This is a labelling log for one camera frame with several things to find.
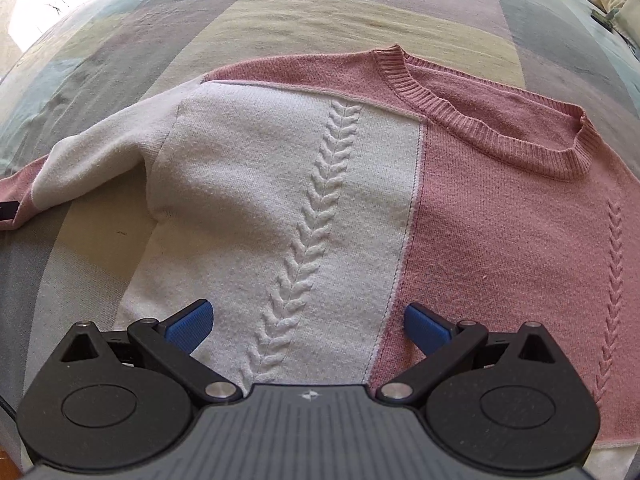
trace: white knit fabric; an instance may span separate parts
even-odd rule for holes
[[[189,82],[60,142],[33,198],[71,200],[144,162],[158,224],[115,328],[207,298],[216,326],[194,356],[245,391],[360,383],[402,261],[419,136],[417,120],[337,96]]]

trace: sweater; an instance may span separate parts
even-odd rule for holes
[[[542,322],[640,442],[640,186],[585,111],[400,46],[223,67],[0,180],[0,230],[137,164],[157,221],[114,329],[197,298],[194,356],[253,383],[385,383],[423,355],[404,307]]]

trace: ribbed neckline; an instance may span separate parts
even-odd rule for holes
[[[578,180],[589,172],[593,155],[602,145],[600,135],[587,118],[585,111],[577,105],[555,101],[533,92],[437,65],[411,56],[397,44],[388,49],[374,50],[373,54],[387,84],[412,109],[424,114],[435,123],[443,125],[478,151],[506,164],[557,180]],[[422,86],[411,75],[407,65],[451,73],[523,95],[531,101],[580,119],[582,127],[575,136],[574,144],[565,150],[553,150],[541,144],[503,135],[483,121],[460,113],[449,101]]]

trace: gray gripper base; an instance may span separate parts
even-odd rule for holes
[[[373,401],[362,386],[257,385],[242,402],[203,410],[155,461],[100,480],[505,480],[457,462],[414,412]],[[83,480],[36,466],[25,480]],[[545,480],[588,480],[574,468]]]

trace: checkered blanket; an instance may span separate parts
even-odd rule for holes
[[[225,64],[400,43],[583,106],[640,176],[640,62],[591,19],[592,8],[586,0],[93,0],[0,84],[0,175]],[[0,234],[0,393],[14,406],[73,322],[111,329],[154,227],[144,193],[139,168]],[[2,413],[0,444],[20,457]]]

